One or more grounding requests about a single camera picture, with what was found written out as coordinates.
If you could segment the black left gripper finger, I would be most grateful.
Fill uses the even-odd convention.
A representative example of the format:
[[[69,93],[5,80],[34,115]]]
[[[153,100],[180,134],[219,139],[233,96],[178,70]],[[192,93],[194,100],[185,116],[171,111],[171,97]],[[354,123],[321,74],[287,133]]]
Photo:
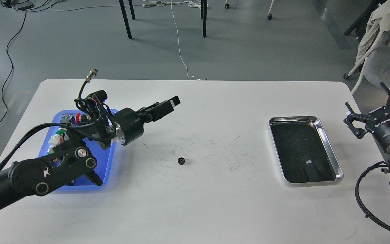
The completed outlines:
[[[153,116],[153,110],[158,104],[159,102],[156,102],[148,107],[142,107],[137,111],[137,114],[141,117],[143,123],[150,123],[150,122],[157,121]]]

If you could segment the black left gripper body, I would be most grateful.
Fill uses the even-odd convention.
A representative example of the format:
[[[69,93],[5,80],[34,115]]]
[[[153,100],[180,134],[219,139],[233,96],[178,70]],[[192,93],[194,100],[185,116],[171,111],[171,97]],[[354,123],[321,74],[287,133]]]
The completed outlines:
[[[121,145],[128,145],[144,132],[144,123],[148,120],[147,114],[141,110],[134,111],[131,108],[124,108],[114,113],[112,118],[116,123],[116,134],[113,141]]]

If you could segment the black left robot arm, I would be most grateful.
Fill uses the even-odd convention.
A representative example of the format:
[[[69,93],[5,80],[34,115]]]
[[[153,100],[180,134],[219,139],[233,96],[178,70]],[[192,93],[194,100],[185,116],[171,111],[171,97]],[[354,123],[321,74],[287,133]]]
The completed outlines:
[[[160,120],[180,104],[178,96],[174,96],[137,111],[124,108],[111,113],[105,104],[107,93],[104,90],[82,98],[85,85],[97,72],[96,69],[90,71],[78,97],[74,99],[82,114],[63,119],[59,123],[44,123],[33,127],[0,162],[0,210],[26,196],[45,196],[81,176],[96,186],[102,186],[102,179],[94,171],[98,160],[84,140],[96,141],[102,150],[110,148],[114,142],[128,145],[142,136],[145,123]],[[50,138],[50,148],[46,155],[14,162],[9,168],[5,168],[23,143],[48,127],[57,127],[58,130]]]

